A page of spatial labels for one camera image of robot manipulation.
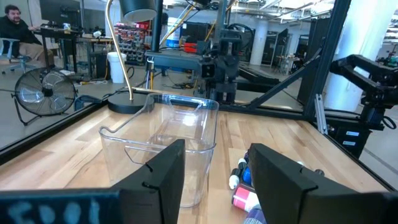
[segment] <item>fan grille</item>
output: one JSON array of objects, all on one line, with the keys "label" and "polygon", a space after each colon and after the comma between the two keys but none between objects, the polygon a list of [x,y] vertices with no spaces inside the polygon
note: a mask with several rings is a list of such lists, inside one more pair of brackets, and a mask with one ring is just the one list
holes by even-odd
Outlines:
[{"label": "fan grille", "polygon": [[23,74],[15,86],[18,103],[27,111],[51,116],[65,112],[75,101],[72,81],[56,70],[38,68]]}]

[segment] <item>white trash bin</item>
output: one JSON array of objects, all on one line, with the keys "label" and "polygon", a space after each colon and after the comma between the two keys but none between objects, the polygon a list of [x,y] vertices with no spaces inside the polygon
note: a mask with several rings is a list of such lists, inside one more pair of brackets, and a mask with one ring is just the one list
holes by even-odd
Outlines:
[{"label": "white trash bin", "polygon": [[[113,83],[124,83],[122,67],[120,66],[118,53],[110,52],[107,55],[109,64],[111,65],[111,78]],[[122,58],[126,61],[127,55],[122,54]]]}]

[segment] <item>plastic container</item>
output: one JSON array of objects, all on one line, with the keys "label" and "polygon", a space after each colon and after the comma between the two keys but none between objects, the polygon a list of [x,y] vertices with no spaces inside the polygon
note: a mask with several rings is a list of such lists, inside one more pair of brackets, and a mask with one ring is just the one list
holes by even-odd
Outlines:
[{"label": "plastic container", "polygon": [[[109,64],[111,66],[111,78],[113,83],[124,83],[124,76],[122,71],[122,66],[120,66],[120,61],[118,57],[118,53],[110,52],[107,56],[109,60]],[[122,58],[124,61],[127,59],[126,54],[122,54]]]},{"label": "plastic container", "polygon": [[177,139],[185,140],[185,180],[181,207],[198,204],[215,148],[218,103],[187,96],[150,94],[146,105],[124,124],[99,133],[115,184]]}]

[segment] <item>man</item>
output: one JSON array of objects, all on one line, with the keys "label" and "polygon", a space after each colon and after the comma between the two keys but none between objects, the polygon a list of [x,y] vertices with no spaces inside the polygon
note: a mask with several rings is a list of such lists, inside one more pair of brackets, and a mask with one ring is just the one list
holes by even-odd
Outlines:
[{"label": "man", "polygon": [[[21,11],[17,6],[8,5],[4,9],[6,16],[0,17],[0,37],[17,39],[19,43],[16,47],[13,46],[12,54],[29,56],[32,60],[40,62],[42,67],[45,67],[44,48],[39,40],[32,33],[36,30],[35,27],[28,27],[28,25],[21,19]],[[7,42],[4,42],[5,54],[8,52]],[[49,56],[49,64],[54,67],[54,55],[51,50],[47,52]]]}]

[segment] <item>computer monitor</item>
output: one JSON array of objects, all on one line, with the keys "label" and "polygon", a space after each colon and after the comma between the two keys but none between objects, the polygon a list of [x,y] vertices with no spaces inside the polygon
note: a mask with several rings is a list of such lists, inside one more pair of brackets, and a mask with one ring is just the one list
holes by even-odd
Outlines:
[{"label": "computer monitor", "polygon": [[40,0],[42,19],[55,22],[59,27],[64,23],[74,28],[81,27],[80,2],[74,0]]}]

